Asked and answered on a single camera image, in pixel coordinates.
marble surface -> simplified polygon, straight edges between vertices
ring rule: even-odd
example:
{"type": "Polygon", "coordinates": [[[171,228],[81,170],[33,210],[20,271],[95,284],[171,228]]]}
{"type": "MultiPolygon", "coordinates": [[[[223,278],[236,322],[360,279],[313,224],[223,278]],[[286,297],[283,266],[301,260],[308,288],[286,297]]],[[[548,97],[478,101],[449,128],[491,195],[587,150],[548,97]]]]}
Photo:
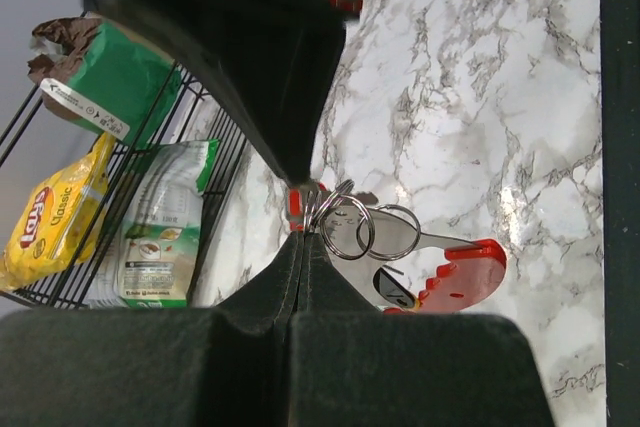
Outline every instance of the marble surface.
{"type": "MultiPolygon", "coordinates": [[[[470,308],[529,338],[561,427],[604,426],[599,0],[365,0],[312,173],[410,207],[426,232],[493,237],[507,276],[470,308]]],[[[213,305],[273,258],[284,186],[249,150],[200,278],[213,305]]],[[[417,292],[437,253],[395,265],[417,292]]]]}

red logo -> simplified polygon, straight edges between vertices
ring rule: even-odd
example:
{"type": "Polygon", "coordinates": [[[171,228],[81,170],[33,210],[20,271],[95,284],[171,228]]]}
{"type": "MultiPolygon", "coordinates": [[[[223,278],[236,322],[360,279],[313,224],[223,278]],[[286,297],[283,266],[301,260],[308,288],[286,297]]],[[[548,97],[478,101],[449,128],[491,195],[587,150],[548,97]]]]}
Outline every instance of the red logo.
{"type": "Polygon", "coordinates": [[[20,237],[20,247],[26,249],[29,247],[34,240],[36,240],[36,235],[38,233],[38,226],[40,225],[40,221],[42,220],[42,214],[44,213],[45,202],[47,200],[47,196],[51,192],[49,187],[45,187],[42,189],[33,200],[33,205],[31,206],[31,211],[27,216],[27,223],[24,226],[24,232],[20,237]]]}

white and green package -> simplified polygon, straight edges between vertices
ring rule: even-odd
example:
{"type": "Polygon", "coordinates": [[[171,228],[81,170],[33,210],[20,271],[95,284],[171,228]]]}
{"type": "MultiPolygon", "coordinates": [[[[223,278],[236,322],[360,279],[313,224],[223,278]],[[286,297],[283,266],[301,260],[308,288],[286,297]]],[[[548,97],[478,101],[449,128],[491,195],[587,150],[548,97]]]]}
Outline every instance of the white and green package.
{"type": "Polygon", "coordinates": [[[217,140],[157,148],[91,286],[94,307],[185,307],[217,140]]]}

wire shelf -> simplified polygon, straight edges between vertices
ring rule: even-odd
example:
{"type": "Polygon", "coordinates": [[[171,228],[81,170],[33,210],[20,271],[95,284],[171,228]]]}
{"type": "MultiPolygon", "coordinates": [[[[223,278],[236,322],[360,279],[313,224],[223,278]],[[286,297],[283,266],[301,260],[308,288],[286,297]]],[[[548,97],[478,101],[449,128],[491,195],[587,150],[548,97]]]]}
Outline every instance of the wire shelf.
{"type": "MultiPolygon", "coordinates": [[[[98,219],[98,213],[92,219],[87,233],[79,243],[74,259],[70,262],[71,267],[58,274],[45,277],[30,286],[18,289],[13,293],[1,293],[4,297],[32,306],[47,305],[63,309],[86,307],[84,299],[89,286],[142,180],[142,176],[134,176],[131,172],[136,171],[138,163],[148,154],[149,145],[155,146],[184,140],[215,138],[219,139],[220,145],[214,170],[204,191],[200,253],[190,289],[191,291],[193,290],[202,270],[204,254],[209,247],[247,140],[238,126],[192,74],[178,65],[174,65],[173,69],[178,69],[182,78],[178,98],[162,125],[154,132],[150,142],[144,149],[128,148],[125,145],[118,144],[111,156],[107,169],[109,189],[99,209],[100,211],[107,209],[107,214],[94,254],[87,262],[73,266],[75,259],[86,243],[88,232],[91,231],[98,219]]],[[[153,116],[157,101],[174,70],[167,76],[165,84],[149,110],[145,124],[153,116]]],[[[9,139],[12,131],[15,130],[2,154],[0,154],[0,168],[42,106],[42,99],[38,90],[38,87],[34,87],[31,90],[5,131],[0,135],[1,146],[9,139]]],[[[138,136],[143,128],[144,125],[138,130],[138,136]]]]}

yellow fritos bag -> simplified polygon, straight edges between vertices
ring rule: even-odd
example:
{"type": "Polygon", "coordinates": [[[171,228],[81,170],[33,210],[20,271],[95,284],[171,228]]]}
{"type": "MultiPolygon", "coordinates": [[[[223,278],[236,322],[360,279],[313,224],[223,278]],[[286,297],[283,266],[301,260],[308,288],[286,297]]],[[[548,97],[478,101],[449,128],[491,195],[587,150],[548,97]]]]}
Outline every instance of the yellow fritos bag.
{"type": "MultiPolygon", "coordinates": [[[[106,168],[115,137],[103,134],[91,152],[38,185],[0,260],[0,289],[14,290],[62,272],[89,227],[107,191],[106,168]]],[[[96,248],[104,213],[77,262],[96,248]]]]}

